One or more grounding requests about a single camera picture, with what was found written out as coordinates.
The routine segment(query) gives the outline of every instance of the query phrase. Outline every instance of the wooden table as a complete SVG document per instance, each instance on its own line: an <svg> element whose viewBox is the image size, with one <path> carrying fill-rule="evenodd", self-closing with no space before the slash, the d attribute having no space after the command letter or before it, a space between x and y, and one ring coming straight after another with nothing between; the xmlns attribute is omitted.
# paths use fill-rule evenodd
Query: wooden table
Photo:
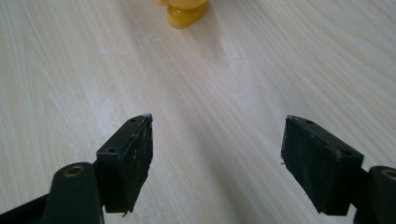
<svg viewBox="0 0 396 224"><path fill-rule="evenodd" d="M0 1L0 213L134 116L154 159L106 223L352 223L281 165L288 114L396 167L396 1L211 0L192 27L154 0Z"/></svg>

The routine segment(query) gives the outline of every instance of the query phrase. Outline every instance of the black plastic part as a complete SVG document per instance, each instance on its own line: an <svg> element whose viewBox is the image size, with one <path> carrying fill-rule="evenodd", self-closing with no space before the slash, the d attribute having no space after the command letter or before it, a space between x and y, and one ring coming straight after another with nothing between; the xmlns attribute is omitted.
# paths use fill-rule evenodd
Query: black plastic part
<svg viewBox="0 0 396 224"><path fill-rule="evenodd" d="M311 120L287 116L281 156L319 213L347 214L363 155Z"/></svg>
<svg viewBox="0 0 396 224"><path fill-rule="evenodd" d="M150 114L129 119L96 152L102 203L108 213L134 210L153 156L151 122Z"/></svg>
<svg viewBox="0 0 396 224"><path fill-rule="evenodd" d="M396 170L376 166L369 171L369 198L381 224L396 223Z"/></svg>
<svg viewBox="0 0 396 224"><path fill-rule="evenodd" d="M56 172L40 223L104 223L92 164L74 163Z"/></svg>
<svg viewBox="0 0 396 224"><path fill-rule="evenodd" d="M44 213L47 194L16 207L0 216L0 223L37 223Z"/></svg>

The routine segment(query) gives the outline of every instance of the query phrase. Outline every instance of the yellow object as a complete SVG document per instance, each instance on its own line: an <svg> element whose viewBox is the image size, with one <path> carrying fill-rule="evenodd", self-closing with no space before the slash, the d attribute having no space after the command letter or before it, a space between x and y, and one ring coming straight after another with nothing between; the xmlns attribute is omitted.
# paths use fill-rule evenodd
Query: yellow object
<svg viewBox="0 0 396 224"><path fill-rule="evenodd" d="M168 6L168 22L176 28L186 28L204 16L209 3L207 0L156 0Z"/></svg>
<svg viewBox="0 0 396 224"><path fill-rule="evenodd" d="M192 9L201 6L207 0L156 0L158 4L178 7L181 9Z"/></svg>

